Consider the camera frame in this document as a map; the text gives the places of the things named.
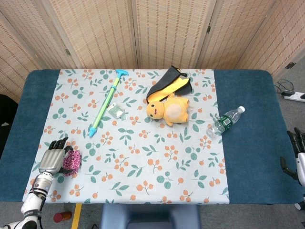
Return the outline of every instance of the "black cloth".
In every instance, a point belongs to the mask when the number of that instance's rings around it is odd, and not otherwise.
[[[8,139],[11,124],[13,123],[18,104],[6,95],[0,94],[0,158]]]

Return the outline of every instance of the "plastic bottle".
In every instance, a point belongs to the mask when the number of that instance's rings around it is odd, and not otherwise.
[[[241,114],[245,111],[243,106],[238,107],[236,110],[231,110],[220,116],[212,126],[208,127],[206,133],[211,137],[215,138],[220,136],[225,130],[229,129],[234,123],[238,121]]]

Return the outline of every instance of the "black strap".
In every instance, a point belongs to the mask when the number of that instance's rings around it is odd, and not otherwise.
[[[14,229],[16,229],[16,227],[21,223],[21,221],[19,223],[16,224],[16,226],[14,227]]]
[[[23,214],[24,218],[26,217],[29,217],[29,216],[37,216],[37,217],[40,217],[41,218],[41,211],[35,209],[35,210],[29,210],[29,211],[26,211],[24,214]]]

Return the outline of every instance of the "power strip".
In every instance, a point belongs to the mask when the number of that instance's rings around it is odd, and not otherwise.
[[[304,95],[302,92],[296,92],[291,96],[284,96],[284,99],[290,99],[299,102],[305,102],[305,99],[301,99],[301,96]]]

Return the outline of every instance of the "yellow tape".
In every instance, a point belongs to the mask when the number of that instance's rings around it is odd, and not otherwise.
[[[76,204],[71,229],[77,229],[81,217],[81,204]]]

